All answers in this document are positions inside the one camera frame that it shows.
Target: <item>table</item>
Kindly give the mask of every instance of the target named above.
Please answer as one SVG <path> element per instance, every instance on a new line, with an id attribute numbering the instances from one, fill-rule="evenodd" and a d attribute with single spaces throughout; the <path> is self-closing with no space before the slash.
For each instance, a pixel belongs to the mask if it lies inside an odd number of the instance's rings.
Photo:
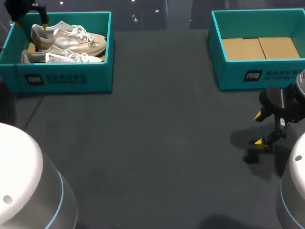
<path id="1" fill-rule="evenodd" d="M 112 94 L 16 100 L 16 126 L 74 189 L 78 229 L 280 228 L 280 175 L 305 123 L 245 163 L 274 122 L 253 120 L 259 91 L 217 89 L 206 39 L 117 32 Z"/>

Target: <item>sneaker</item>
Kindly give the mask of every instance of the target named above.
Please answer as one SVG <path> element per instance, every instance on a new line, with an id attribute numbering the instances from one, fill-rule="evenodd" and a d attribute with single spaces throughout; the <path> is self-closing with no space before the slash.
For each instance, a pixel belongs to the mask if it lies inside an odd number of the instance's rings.
<path id="1" fill-rule="evenodd" d="M 106 49 L 106 38 L 102 35 L 89 33 L 80 25 L 69 25 L 60 21 L 47 27 L 34 24 L 31 30 L 33 43 L 39 50 L 46 50 L 52 45 L 61 49 L 69 49 L 76 53 L 89 56 L 102 55 Z"/>
<path id="2" fill-rule="evenodd" d="M 21 63 L 50 63 L 50 62 L 64 62 L 64 63 L 88 63 L 88 62 L 103 62 L 98 57 L 89 56 L 86 53 L 78 54 L 71 50 L 64 50 L 52 45 L 44 52 L 30 52 L 24 50 L 21 53 Z"/>

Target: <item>cardboard box lid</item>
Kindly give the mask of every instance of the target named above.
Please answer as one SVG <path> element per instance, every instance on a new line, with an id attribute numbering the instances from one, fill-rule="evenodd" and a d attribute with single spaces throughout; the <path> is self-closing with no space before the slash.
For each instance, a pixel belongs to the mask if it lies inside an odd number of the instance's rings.
<path id="1" fill-rule="evenodd" d="M 258 38 L 266 59 L 298 59 L 300 58 L 290 37 Z"/>
<path id="2" fill-rule="evenodd" d="M 222 39 L 227 59 L 239 60 L 264 60 L 265 55 L 257 38 L 229 38 Z"/>

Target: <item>teal box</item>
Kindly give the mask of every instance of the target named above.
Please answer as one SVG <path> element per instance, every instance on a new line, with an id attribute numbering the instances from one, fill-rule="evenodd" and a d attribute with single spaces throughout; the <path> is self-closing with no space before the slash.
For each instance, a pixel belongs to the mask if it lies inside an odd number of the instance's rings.
<path id="1" fill-rule="evenodd" d="M 15 24 L 0 53 L 0 75 L 13 93 L 90 93 L 112 90 L 114 34 L 111 12 L 48 13 L 49 24 L 59 21 L 81 25 L 88 32 L 107 38 L 105 62 L 21 64 L 21 52 L 28 48 L 33 24 L 41 24 L 37 13 L 29 13 Z"/>
<path id="2" fill-rule="evenodd" d="M 300 59 L 227 60 L 224 38 L 290 37 Z M 212 11 L 208 46 L 220 90 L 286 87 L 305 69 L 305 10 Z"/>

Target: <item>logo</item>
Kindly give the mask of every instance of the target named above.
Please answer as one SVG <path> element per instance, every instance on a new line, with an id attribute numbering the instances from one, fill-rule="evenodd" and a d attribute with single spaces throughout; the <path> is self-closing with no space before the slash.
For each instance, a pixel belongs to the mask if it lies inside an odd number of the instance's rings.
<path id="1" fill-rule="evenodd" d="M 29 85 L 44 85 L 41 75 L 39 74 L 25 74 L 24 76 Z"/>
<path id="2" fill-rule="evenodd" d="M 262 70 L 250 70 L 246 72 L 244 77 L 244 82 L 251 82 L 251 81 L 259 81 L 261 78 Z"/>

